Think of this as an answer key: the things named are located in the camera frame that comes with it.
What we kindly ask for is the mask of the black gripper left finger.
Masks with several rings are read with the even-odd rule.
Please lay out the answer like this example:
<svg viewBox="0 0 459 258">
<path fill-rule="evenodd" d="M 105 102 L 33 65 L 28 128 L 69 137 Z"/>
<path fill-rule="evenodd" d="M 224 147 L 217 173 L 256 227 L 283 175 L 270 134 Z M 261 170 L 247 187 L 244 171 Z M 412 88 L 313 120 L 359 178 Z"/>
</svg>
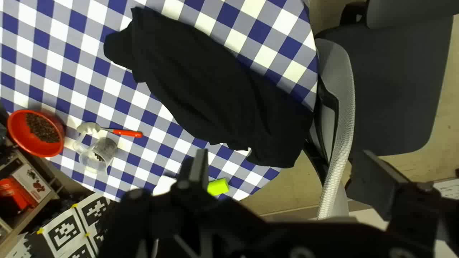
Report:
<svg viewBox="0 0 459 258">
<path fill-rule="evenodd" d="M 200 187 L 205 190 L 208 187 L 208 151 L 198 150 L 194 158 L 187 158 L 182 163 L 178 174 L 177 185 L 180 190 L 188 190 Z"/>
</svg>

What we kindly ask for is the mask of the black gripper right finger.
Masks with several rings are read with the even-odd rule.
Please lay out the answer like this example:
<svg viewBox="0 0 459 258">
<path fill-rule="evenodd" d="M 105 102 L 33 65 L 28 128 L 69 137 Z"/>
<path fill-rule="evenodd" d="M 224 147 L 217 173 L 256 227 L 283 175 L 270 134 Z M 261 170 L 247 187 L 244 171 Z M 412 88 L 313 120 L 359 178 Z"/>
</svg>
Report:
<svg viewBox="0 0 459 258">
<path fill-rule="evenodd" d="M 362 155 L 360 201 L 370 206 L 385 221 L 436 224 L 433 191 L 412 183 L 399 170 L 370 151 Z"/>
</svg>

